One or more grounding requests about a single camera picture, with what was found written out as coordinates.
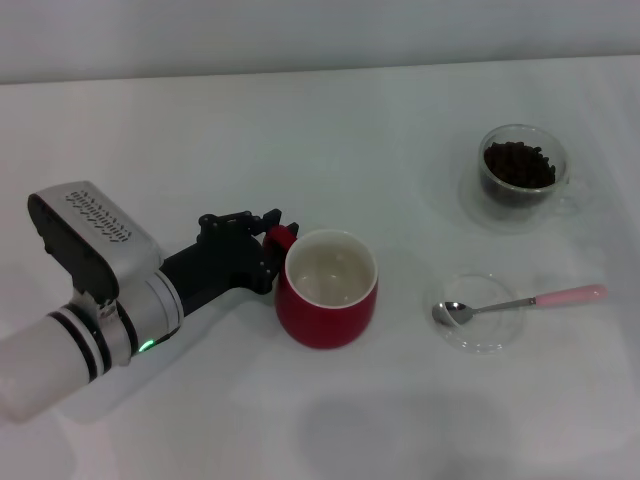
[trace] coffee beans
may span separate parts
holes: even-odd
[[[496,177],[522,188],[544,188],[556,181],[556,167],[540,147],[523,142],[493,143],[484,151],[484,161]]]

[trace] pink spoon handle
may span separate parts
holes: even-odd
[[[584,287],[545,293],[536,297],[536,305],[541,307],[555,307],[567,303],[593,302],[607,298],[607,287],[604,285],[585,285]]]

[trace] white wall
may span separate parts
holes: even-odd
[[[0,82],[640,53],[637,0],[0,0]]]

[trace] ventilation grille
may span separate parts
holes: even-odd
[[[64,199],[93,228],[112,243],[123,243],[131,238],[131,230],[120,223],[100,202],[86,190],[68,193]]]

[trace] black stripe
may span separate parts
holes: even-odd
[[[104,335],[98,328],[98,326],[93,323],[91,317],[87,315],[80,307],[74,305],[73,303],[67,303],[63,308],[66,308],[71,313],[73,313],[78,320],[84,323],[84,326],[87,327],[91,336],[98,344],[98,350],[100,350],[100,355],[102,356],[102,363],[104,364],[104,375],[109,370],[111,370],[111,353],[109,352],[109,346],[107,345],[107,341],[104,339]]]
[[[71,338],[73,338],[73,340],[76,342],[76,345],[78,345],[78,348],[80,349],[80,352],[84,357],[84,361],[87,364],[87,369],[89,370],[89,382],[93,382],[98,376],[98,366],[96,365],[96,360],[95,358],[93,358],[93,353],[91,352],[87,341],[78,331],[76,326],[71,322],[71,320],[69,320],[60,312],[51,312],[49,316],[57,320],[58,323],[62,325],[67,332],[69,332]]]
[[[131,344],[131,356],[133,357],[136,353],[138,353],[138,334],[136,333],[136,328],[133,326],[129,315],[122,308],[118,302],[116,302],[116,307],[118,308],[118,315],[120,315],[120,320],[122,320],[122,325],[124,325],[124,329],[127,331],[127,335],[129,336],[129,343]]]

